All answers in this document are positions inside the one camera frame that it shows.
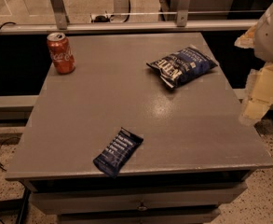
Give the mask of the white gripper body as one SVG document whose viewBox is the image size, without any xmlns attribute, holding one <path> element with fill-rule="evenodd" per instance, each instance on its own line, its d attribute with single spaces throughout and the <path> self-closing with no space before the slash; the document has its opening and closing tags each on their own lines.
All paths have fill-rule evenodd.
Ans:
<svg viewBox="0 0 273 224">
<path fill-rule="evenodd" d="M 273 22 L 257 25 L 254 34 L 254 54 L 265 62 L 273 63 Z"/>
</svg>

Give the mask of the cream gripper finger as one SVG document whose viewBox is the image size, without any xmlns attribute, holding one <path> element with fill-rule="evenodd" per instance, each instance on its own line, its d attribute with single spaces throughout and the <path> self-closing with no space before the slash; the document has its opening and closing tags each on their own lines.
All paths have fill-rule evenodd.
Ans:
<svg viewBox="0 0 273 224">
<path fill-rule="evenodd" d="M 245 89 L 239 122 L 253 126 L 273 106 L 273 63 L 265 63 L 259 71 L 252 69 Z"/>
<path fill-rule="evenodd" d="M 255 25 L 250 27 L 243 35 L 236 39 L 234 45 L 242 49 L 253 49 L 255 29 L 256 29 Z"/>
</svg>

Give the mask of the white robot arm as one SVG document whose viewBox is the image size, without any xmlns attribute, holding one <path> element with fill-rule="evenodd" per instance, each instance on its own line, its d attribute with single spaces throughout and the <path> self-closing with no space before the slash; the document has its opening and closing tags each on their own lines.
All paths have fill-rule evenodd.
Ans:
<svg viewBox="0 0 273 224">
<path fill-rule="evenodd" d="M 273 3 L 258 22 L 235 41 L 235 46 L 253 49 L 254 56 L 265 62 L 247 77 L 239 121 L 254 125 L 273 106 Z"/>
</svg>

